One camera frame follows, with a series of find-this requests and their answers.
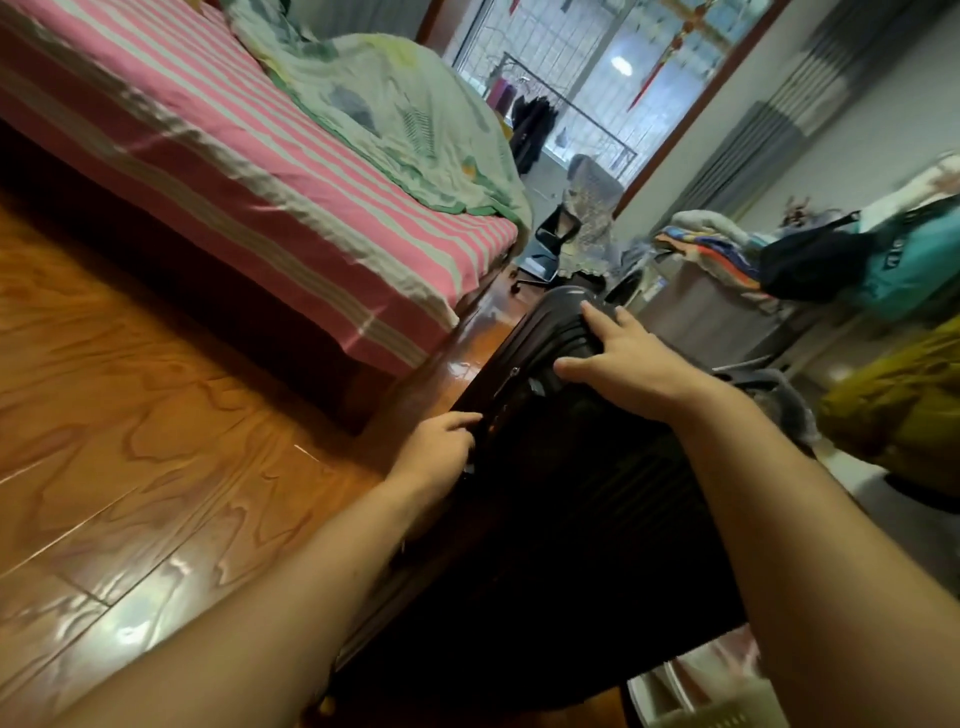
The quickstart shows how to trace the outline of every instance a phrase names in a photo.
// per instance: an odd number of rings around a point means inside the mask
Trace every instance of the bed frame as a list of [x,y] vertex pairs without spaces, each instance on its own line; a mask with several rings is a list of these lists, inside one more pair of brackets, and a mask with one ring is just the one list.
[[[360,431],[396,382],[344,354],[332,336],[257,283],[2,121],[0,158],[5,185],[45,218],[142,280],[347,431]],[[472,308],[510,253],[460,301],[458,315]]]

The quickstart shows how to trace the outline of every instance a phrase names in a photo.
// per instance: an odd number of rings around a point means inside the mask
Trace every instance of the colorful blanket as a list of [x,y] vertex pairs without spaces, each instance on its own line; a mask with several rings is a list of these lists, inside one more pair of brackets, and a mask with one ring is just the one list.
[[271,0],[222,0],[230,27],[273,82],[328,132],[422,204],[532,213],[500,124],[433,51],[396,36],[304,37]]

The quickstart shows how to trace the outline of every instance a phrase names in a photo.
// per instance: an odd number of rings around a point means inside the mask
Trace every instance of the white wall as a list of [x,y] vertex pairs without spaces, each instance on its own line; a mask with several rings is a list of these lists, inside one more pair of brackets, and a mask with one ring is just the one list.
[[790,195],[809,195],[815,208],[858,209],[960,149],[958,35],[960,6],[815,138],[741,217],[743,227],[775,227]]
[[796,66],[798,52],[836,3],[796,0],[786,7],[617,218],[614,234],[618,238],[656,225],[751,104],[768,97]]

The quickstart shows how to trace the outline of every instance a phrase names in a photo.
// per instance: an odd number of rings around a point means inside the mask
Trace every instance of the striped mattress cover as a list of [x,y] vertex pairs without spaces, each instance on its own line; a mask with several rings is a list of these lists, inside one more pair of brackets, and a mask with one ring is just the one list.
[[184,0],[0,0],[0,118],[397,376],[517,236],[420,205]]

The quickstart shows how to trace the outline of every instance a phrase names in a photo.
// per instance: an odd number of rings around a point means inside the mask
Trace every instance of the hand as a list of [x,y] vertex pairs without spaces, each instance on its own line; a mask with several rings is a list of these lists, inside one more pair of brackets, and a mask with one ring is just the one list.
[[464,427],[483,419],[477,412],[447,412],[424,420],[396,457],[385,484],[412,497],[419,508],[442,499],[467,463],[473,435]]
[[616,309],[616,321],[587,302],[581,309],[604,351],[586,359],[557,359],[554,371],[561,379],[588,384],[618,407],[668,424],[698,392],[717,382],[665,346],[626,309]]

